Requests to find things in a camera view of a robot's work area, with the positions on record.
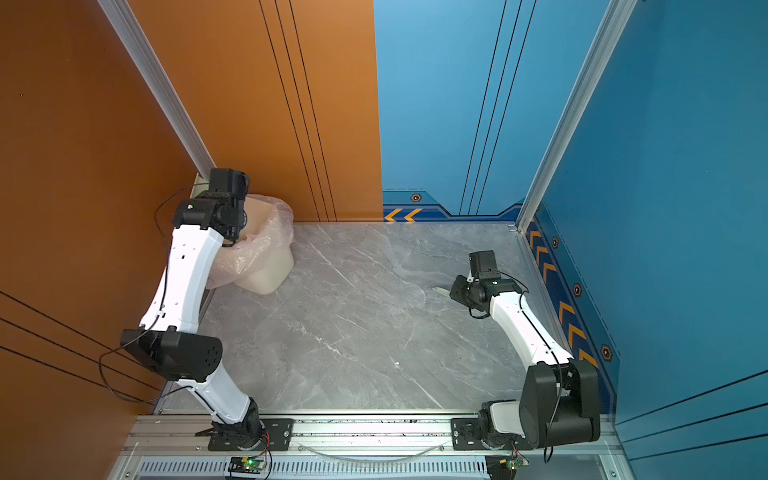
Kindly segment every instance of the marble surface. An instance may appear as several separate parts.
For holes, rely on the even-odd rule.
[[[296,265],[283,285],[267,296],[233,284],[217,289],[199,333],[222,340],[224,365],[264,412],[474,411],[488,400],[518,398],[525,369],[501,327],[471,318],[433,289],[466,274],[476,250],[494,250],[500,270],[529,285],[539,281],[509,230],[497,223],[297,224]],[[548,315],[545,302],[529,295],[540,318]],[[201,409],[185,392],[158,408]]]

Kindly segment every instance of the plastic bag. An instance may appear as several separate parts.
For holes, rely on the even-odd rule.
[[[288,204],[279,198],[263,195],[248,197],[271,204],[269,217],[265,221],[263,215],[258,218],[259,215],[254,215],[253,211],[248,214],[248,210],[253,207],[246,200],[248,223],[240,232],[240,240],[233,247],[219,249],[205,284],[208,289],[226,285],[242,276],[262,270],[266,259],[274,250],[287,247],[293,242],[293,210]],[[261,225],[253,225],[253,221],[258,221]]]

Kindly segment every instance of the trash bin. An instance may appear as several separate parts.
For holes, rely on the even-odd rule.
[[[246,226],[233,247],[220,248],[206,288],[234,283],[267,295],[277,290],[293,268],[293,211],[280,199],[248,195]]]

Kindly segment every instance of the blue wall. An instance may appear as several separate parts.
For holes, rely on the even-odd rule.
[[[640,0],[545,195],[640,479],[757,478],[768,375],[738,381],[768,368],[766,139],[768,2]]]
[[[453,215],[521,201],[607,0],[374,5],[384,190],[425,191]]]

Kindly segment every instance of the robotic arm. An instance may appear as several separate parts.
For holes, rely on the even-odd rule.
[[[502,448],[513,435],[530,448],[600,438],[598,372],[574,360],[533,314],[523,289],[503,279],[492,250],[469,254],[469,277],[459,275],[450,297],[498,323],[528,371],[519,402],[489,402],[480,411],[483,442]]]
[[[252,449],[263,425],[256,403],[237,388],[221,363],[221,340],[197,335],[200,301],[216,253],[237,242],[247,221],[243,204],[250,179],[214,168],[208,190],[182,201],[174,216],[166,270],[139,329],[120,344],[149,370],[187,387],[208,410],[209,449]]]

